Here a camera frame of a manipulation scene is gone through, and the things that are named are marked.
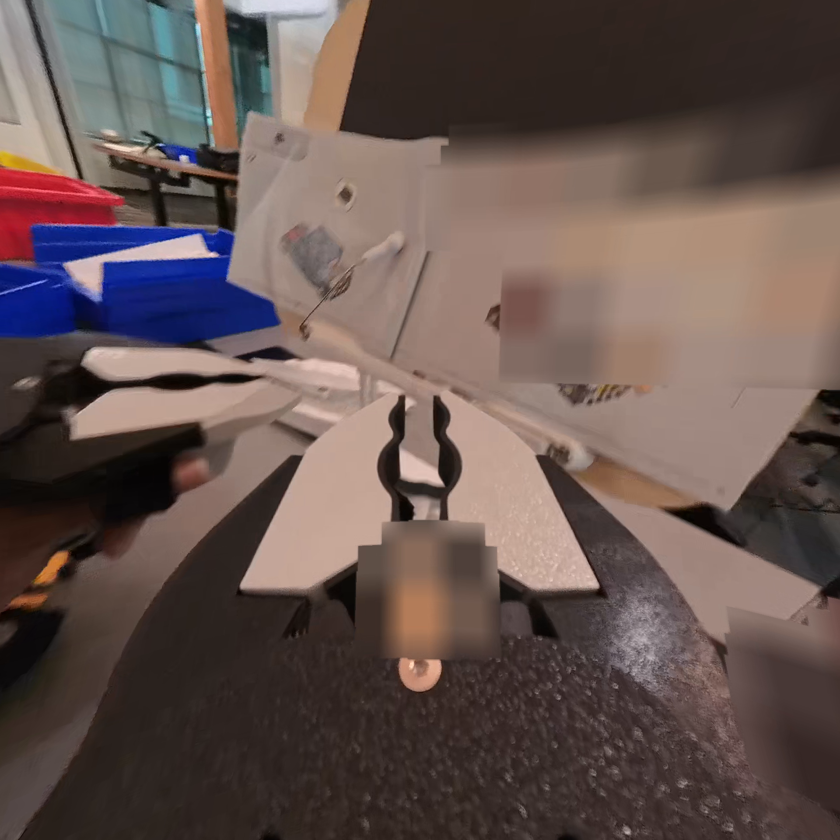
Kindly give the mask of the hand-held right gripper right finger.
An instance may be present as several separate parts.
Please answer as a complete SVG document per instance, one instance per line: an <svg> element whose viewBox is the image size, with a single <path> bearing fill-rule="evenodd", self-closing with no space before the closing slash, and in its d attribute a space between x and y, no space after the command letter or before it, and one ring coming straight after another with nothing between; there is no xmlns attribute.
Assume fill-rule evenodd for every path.
<svg viewBox="0 0 840 840"><path fill-rule="evenodd" d="M541 595L594 594L600 584L537 455L455 394L434 398L437 472L447 520L484 527L500 573Z"/></svg>

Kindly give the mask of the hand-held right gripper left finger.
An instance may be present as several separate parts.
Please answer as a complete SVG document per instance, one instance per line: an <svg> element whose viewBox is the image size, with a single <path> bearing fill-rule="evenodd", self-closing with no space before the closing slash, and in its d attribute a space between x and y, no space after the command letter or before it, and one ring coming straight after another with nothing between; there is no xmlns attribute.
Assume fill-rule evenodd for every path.
<svg viewBox="0 0 840 840"><path fill-rule="evenodd" d="M392 499L378 460L392 440L389 394L332 426L310 445L242 578L247 595L309 595L347 570L358 548L382 535Z"/></svg>

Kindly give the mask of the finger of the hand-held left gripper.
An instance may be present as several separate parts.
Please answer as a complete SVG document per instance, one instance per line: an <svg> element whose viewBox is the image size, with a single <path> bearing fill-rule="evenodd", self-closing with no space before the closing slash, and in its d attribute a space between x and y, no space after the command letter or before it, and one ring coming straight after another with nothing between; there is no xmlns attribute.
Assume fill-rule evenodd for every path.
<svg viewBox="0 0 840 840"><path fill-rule="evenodd" d="M192 390L151 387L110 391L69 420L71 440L197 425L207 442L223 442L276 421L301 399L273 380L210 384Z"/></svg>
<svg viewBox="0 0 840 840"><path fill-rule="evenodd" d="M258 366L210 350L98 346L81 358L81 385L96 394L141 389L174 394L269 383Z"/></svg>

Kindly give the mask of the grey desk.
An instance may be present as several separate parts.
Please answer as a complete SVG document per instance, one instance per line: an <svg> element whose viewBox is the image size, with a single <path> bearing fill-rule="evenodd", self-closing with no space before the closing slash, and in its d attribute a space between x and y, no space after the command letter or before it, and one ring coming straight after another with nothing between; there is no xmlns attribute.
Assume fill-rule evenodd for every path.
<svg viewBox="0 0 840 840"><path fill-rule="evenodd" d="M720 659L654 558L541 459L605 596L425 696L238 582L303 449L278 427L59 588L2 697L2 838L838 838L758 782Z"/></svg>

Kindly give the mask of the blue plastic bin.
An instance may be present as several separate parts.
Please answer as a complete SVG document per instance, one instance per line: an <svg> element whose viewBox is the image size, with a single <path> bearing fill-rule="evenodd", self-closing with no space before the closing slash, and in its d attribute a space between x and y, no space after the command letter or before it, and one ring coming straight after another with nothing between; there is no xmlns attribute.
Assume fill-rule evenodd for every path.
<svg viewBox="0 0 840 840"><path fill-rule="evenodd" d="M77 329L67 274L62 269L1 264L1 337L42 338Z"/></svg>
<svg viewBox="0 0 840 840"><path fill-rule="evenodd" d="M222 256L233 251L235 234L225 228L215 232L198 227L130 225L34 224L30 228L35 262L52 266L192 235L201 235L208 250Z"/></svg>
<svg viewBox="0 0 840 840"><path fill-rule="evenodd" d="M277 327L268 299L228 281L230 258L136 259L95 266L95 287L65 270L80 323L171 344L209 342Z"/></svg>

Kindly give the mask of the white paper sheet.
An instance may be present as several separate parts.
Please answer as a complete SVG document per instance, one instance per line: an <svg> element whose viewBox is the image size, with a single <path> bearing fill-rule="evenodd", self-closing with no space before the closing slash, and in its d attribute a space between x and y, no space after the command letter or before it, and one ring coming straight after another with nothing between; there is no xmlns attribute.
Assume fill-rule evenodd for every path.
<svg viewBox="0 0 840 840"><path fill-rule="evenodd" d="M147 245L125 248L104 255L75 259L62 264L76 287L100 298L104 282L104 267L109 264L140 262L141 267L159 268L165 261L209 259L218 257L201 234L157 241Z"/></svg>

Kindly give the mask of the white book stand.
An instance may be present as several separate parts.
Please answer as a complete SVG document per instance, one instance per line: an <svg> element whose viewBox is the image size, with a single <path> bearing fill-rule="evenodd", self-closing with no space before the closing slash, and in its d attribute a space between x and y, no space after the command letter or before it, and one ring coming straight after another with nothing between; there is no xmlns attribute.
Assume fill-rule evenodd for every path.
<svg viewBox="0 0 840 840"><path fill-rule="evenodd" d="M498 341L490 325L461 314L467 293L449 281L442 252L407 224L241 225L228 278L275 306L292 351L283 381L338 412L340 392L373 400L404 392L416 401L449 390L524 435L572 472L595 462L578 434L499 391Z"/></svg>

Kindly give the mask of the red plastic bin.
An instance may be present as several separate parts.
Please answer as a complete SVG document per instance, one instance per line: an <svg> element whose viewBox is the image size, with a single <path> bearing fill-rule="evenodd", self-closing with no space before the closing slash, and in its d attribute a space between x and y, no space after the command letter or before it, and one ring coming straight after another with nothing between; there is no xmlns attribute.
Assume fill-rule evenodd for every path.
<svg viewBox="0 0 840 840"><path fill-rule="evenodd" d="M124 199L65 175L1 169L1 260L31 261L36 224L115 225Z"/></svg>

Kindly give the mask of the wooden background table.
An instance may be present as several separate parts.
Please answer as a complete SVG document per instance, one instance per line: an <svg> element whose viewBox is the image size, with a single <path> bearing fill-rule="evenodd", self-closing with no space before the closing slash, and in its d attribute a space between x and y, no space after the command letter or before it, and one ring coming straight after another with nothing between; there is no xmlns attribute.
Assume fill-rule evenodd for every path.
<svg viewBox="0 0 840 840"><path fill-rule="evenodd" d="M228 201L228 191L238 183L236 174L172 161L166 157L154 157L145 152L125 150L114 143L94 141L91 147L107 157L110 169L146 181L156 226L169 226L162 186L188 188L192 180L198 180L213 188L217 227L234 231L235 213L232 212Z"/></svg>

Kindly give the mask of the instruction booklet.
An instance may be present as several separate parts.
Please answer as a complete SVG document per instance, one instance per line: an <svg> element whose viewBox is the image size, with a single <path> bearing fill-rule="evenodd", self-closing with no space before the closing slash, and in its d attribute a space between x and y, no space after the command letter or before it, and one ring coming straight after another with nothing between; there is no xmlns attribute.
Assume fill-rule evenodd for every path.
<svg viewBox="0 0 840 840"><path fill-rule="evenodd" d="M731 508L813 404L802 389L502 382L492 312L499 240L450 255L432 216L444 142L311 132L250 114L229 278L273 301L290 330L352 267L349 289L305 328L415 395L451 391L584 475L629 473L650 506Z"/></svg>

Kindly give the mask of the yellow plastic bin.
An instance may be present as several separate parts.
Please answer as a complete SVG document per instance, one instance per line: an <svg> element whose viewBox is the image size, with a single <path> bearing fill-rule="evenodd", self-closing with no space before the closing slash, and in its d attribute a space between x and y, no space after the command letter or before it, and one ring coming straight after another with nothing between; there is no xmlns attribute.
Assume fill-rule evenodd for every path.
<svg viewBox="0 0 840 840"><path fill-rule="evenodd" d="M17 172L32 172L45 175L64 174L62 171L59 171L51 166L38 163L36 161L30 160L25 156L14 154L5 150L0 151L0 165L4 169L9 169Z"/></svg>

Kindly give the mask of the wooden pillar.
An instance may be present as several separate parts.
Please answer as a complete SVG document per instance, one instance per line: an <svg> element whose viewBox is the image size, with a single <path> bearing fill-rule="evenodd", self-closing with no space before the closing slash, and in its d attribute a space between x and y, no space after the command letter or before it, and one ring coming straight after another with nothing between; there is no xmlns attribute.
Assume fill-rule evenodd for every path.
<svg viewBox="0 0 840 840"><path fill-rule="evenodd" d="M223 1L194 1L203 52L206 94L218 149L238 147L234 75L230 61L226 9Z"/></svg>

